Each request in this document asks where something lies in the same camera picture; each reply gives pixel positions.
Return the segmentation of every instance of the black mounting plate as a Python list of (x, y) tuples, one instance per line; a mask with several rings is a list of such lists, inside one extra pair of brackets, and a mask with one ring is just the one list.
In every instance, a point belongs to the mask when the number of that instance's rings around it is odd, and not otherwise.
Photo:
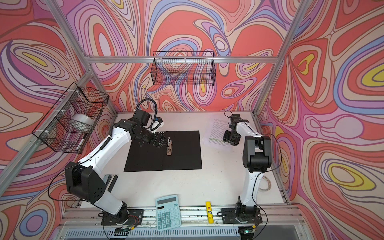
[[(144, 209), (127, 209), (127, 210), (129, 211), (130, 215), (134, 215), (134, 216), (136, 216), (139, 219), (139, 223), (137, 225), (141, 225)], [(131, 217), (130, 216), (128, 218), (128, 222), (126, 224), (124, 224), (124, 225), (134, 224), (135, 223), (135, 219), (136, 219), (135, 217)], [(112, 218), (110, 219), (108, 216), (105, 216), (101, 220), (101, 225), (103, 225), (103, 226), (119, 226), (115, 222), (113, 222), (112, 220), (113, 220)]]
[(256, 226), (263, 222), (260, 209), (256, 208), (255, 218), (252, 218), (252, 214), (245, 216), (244, 219), (236, 219), (235, 208), (222, 208), (221, 212), (223, 214), (222, 219), (224, 224), (246, 224), (254, 223)]

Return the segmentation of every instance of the colorful wallpaper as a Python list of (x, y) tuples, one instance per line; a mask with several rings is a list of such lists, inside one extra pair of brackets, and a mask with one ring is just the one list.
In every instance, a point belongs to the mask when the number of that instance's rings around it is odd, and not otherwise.
[(210, 49), (217, 56), (248, 56), (268, 49), (268, 56), (276, 56), (297, 5), (292, 0), (60, 3), (90, 56), (151, 56), (152, 51), (179, 48)]
[[(74, 51), (42, 0), (0, 1), (0, 171), (60, 97), (83, 74)], [(48, 239), (66, 207), (53, 202), (47, 186), (68, 161), (86, 155), (104, 139), (112, 121), (103, 113), (83, 154), (55, 153), (39, 147), (0, 197), (0, 239)], [(74, 199), (58, 177), (51, 195)]]
[(384, 1), (315, 0), (258, 111), (315, 239), (384, 239), (383, 73)]
[[(152, 98), (159, 111), (252, 110), (272, 64), (231, 63), (214, 86), (153, 85), (151, 64), (95, 63), (93, 69), (117, 111), (133, 111), (140, 99)], [(143, 103), (145, 109), (153, 106)]]
[[(212, 50), (277, 56), (294, 1), (67, 1), (61, 5), (86, 55), (151, 56)], [(151, 64), (93, 64), (117, 111), (153, 98), (160, 111), (253, 110), (271, 64), (217, 64), (215, 86), (152, 86)]]

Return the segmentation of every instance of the black wire basket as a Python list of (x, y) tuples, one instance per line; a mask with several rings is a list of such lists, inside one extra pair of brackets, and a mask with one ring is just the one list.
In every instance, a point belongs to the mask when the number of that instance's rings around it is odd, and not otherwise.
[(109, 100), (108, 94), (90, 87), (77, 87), (71, 94), (39, 135), (35, 130), (48, 113), (32, 132), (55, 152), (82, 153)]
[(154, 51), (153, 85), (215, 85), (213, 51)]

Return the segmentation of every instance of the white table surface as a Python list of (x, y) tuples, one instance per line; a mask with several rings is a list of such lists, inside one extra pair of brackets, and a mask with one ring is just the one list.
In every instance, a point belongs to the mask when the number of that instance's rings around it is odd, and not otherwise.
[[(250, 112), (238, 112), (255, 128)], [(133, 114), (119, 114), (120, 119), (131, 118)], [(203, 144), (203, 137), (212, 118), (227, 120), (223, 112), (217, 113), (158, 113), (164, 121), (159, 131), (200, 131), (200, 145), (203, 169), (164, 170), (149, 172), (124, 172), (131, 142), (122, 147), (109, 161), (103, 174), (117, 174), (118, 179), (112, 194), (130, 207), (153, 207), (159, 197), (177, 194), (181, 206), (233, 205), (237, 202), (245, 178), (242, 163), (244, 138), (238, 146), (227, 151)], [(281, 204), (283, 199), (272, 172), (265, 174), (271, 180), (271, 189), (259, 191), (258, 204)], [(81, 207), (91, 207), (86, 202)]]

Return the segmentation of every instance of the teal calculator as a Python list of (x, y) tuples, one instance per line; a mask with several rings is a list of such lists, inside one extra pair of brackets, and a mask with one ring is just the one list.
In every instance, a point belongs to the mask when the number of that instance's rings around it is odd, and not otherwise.
[(156, 211), (158, 231), (181, 226), (180, 206), (177, 195), (156, 199)]

